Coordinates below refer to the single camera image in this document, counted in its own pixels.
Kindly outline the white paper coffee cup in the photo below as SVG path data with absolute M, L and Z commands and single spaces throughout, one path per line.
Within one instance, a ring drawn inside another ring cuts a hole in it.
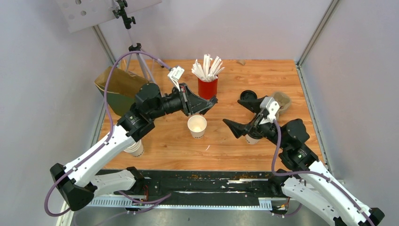
M 247 134 L 245 135 L 245 140 L 248 144 L 255 145 L 260 141 L 260 138 L 253 138 Z

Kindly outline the cardboard cup carrier tray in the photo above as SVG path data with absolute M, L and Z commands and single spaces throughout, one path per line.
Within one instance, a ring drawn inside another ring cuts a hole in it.
M 276 113 L 276 120 L 279 120 L 279 117 L 290 108 L 292 100 L 286 93 L 280 91 L 273 92 L 271 97 L 273 97 L 280 106 L 280 109 Z

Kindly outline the stack of white cups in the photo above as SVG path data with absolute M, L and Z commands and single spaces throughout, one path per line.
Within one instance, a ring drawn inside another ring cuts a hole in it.
M 144 146 L 142 144 L 142 141 L 140 140 L 132 144 L 131 146 L 127 147 L 123 151 L 134 157 L 140 157 L 144 153 Z

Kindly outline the green paper bag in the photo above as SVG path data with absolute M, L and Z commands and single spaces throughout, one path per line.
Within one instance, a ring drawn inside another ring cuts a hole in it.
M 135 95 L 149 81 L 115 68 L 107 89 L 107 103 L 118 116 L 123 116 L 135 102 Z

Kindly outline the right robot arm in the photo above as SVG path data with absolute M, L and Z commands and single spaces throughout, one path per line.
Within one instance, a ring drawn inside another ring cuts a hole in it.
M 273 97 L 238 100 L 254 113 L 247 124 L 228 119 L 224 123 L 236 138 L 266 138 L 276 145 L 269 191 L 274 196 L 294 198 L 313 211 L 330 226 L 377 226 L 385 214 L 371 208 L 352 195 L 306 145 L 309 139 L 302 119 L 290 120 L 283 126 L 277 122 L 280 108 Z

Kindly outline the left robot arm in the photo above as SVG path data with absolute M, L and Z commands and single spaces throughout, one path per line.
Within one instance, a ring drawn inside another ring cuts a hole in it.
M 144 177 L 135 167 L 103 175 L 98 172 L 119 153 L 140 145 L 141 139 L 154 129 L 157 118 L 178 111 L 186 116 L 204 115 L 216 103 L 216 96 L 203 99 L 192 93 L 185 83 L 178 84 L 164 96 L 157 84 L 143 85 L 130 109 L 105 137 L 72 162 L 56 163 L 50 168 L 57 190 L 72 211 L 86 207 L 101 195 L 128 190 L 140 194 L 144 189 Z

